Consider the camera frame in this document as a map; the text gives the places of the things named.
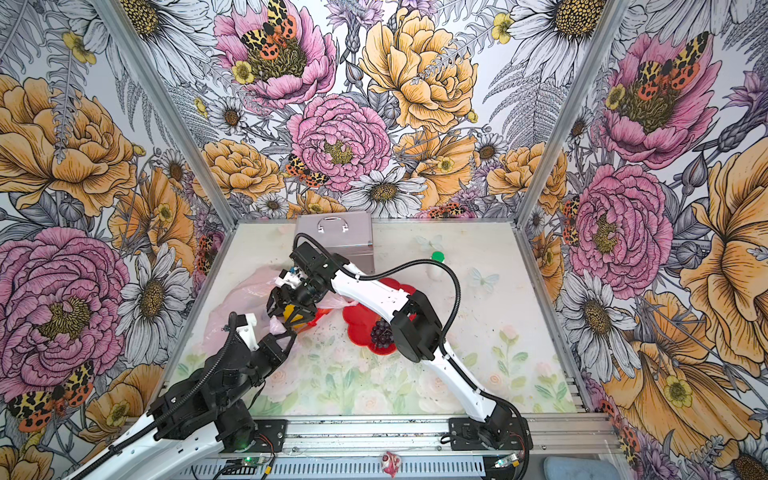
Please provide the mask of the pink plastic bag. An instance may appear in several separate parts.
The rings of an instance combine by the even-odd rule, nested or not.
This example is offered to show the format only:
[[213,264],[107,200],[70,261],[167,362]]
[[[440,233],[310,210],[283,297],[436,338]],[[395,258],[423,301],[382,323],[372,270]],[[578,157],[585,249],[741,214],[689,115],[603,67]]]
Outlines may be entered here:
[[[214,306],[196,324],[200,330],[195,334],[195,340],[188,345],[190,351],[215,354],[226,339],[224,327],[231,312],[256,316],[256,339],[268,333],[281,333],[283,327],[280,320],[266,313],[268,297],[277,275],[278,271],[272,267],[260,267],[228,293],[218,297],[209,295]],[[327,294],[319,304],[320,317],[316,319],[315,325],[300,327],[289,360],[296,363],[300,358],[307,357],[321,363],[341,363],[348,357],[357,357],[360,347],[349,340],[348,325],[343,319],[344,309],[352,305],[352,302],[338,294]]]

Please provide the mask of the red flower-shaped plate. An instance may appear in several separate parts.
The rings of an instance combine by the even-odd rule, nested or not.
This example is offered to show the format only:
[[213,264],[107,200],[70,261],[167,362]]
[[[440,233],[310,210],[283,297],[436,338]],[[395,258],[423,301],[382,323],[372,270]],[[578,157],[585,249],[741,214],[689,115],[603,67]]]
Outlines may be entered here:
[[395,343],[386,350],[376,350],[372,346],[370,339],[371,330],[378,320],[383,319],[376,311],[357,303],[353,306],[344,307],[342,309],[342,317],[347,324],[347,336],[353,344],[368,348],[372,353],[380,356],[396,352]]

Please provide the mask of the dark grape bunch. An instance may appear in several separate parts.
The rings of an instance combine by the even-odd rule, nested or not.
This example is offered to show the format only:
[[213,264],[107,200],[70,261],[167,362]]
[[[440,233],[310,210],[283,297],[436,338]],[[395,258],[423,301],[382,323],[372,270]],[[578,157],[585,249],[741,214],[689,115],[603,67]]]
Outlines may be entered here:
[[376,350],[386,350],[392,347],[394,341],[390,324],[383,319],[378,320],[371,330],[370,339]]

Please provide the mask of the orange carrot-like fruit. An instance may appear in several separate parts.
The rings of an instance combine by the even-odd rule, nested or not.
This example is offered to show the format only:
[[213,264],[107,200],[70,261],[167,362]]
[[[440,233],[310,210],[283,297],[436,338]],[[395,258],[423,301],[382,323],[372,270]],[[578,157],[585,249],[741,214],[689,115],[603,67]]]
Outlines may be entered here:
[[283,325],[296,333],[314,328],[320,319],[331,313],[331,309],[315,310],[288,305],[284,310]]

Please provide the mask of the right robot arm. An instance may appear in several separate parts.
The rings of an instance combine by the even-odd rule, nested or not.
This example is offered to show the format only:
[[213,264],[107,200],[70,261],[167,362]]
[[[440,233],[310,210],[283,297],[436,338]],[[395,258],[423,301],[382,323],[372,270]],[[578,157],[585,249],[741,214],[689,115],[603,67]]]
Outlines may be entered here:
[[467,416],[478,423],[477,438],[482,445],[494,450],[527,448],[525,435],[515,430],[514,421],[521,418],[519,411],[510,402],[485,391],[460,363],[422,292],[390,287],[363,274],[352,263],[334,267],[322,260],[318,267],[296,266],[282,271],[275,278],[266,311],[291,328],[297,317],[314,317],[317,304],[330,292],[357,302],[390,325],[397,351],[440,378]]

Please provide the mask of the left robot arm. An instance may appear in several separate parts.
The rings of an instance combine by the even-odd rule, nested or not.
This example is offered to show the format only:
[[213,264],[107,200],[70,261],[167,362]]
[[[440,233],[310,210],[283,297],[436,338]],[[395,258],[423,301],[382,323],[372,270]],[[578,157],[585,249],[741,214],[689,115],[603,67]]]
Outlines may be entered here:
[[285,363],[295,338],[267,334],[250,347],[229,333],[201,369],[169,388],[144,418],[69,477],[161,479],[219,452],[274,457],[286,423],[253,419],[243,397]]

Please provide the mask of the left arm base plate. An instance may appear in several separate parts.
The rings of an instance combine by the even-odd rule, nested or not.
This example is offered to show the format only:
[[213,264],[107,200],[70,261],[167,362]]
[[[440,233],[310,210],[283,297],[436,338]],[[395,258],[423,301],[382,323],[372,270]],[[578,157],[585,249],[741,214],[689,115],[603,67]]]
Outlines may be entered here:
[[288,421],[285,419],[254,419],[251,443],[245,450],[248,454],[277,454],[283,451],[287,436]]

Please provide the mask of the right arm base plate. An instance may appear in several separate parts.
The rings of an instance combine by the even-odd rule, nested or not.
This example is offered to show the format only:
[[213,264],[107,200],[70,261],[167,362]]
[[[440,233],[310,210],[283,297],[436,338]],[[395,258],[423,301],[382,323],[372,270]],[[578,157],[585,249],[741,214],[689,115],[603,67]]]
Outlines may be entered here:
[[517,417],[502,426],[452,417],[448,419],[447,435],[453,451],[531,451],[534,446],[528,422]]

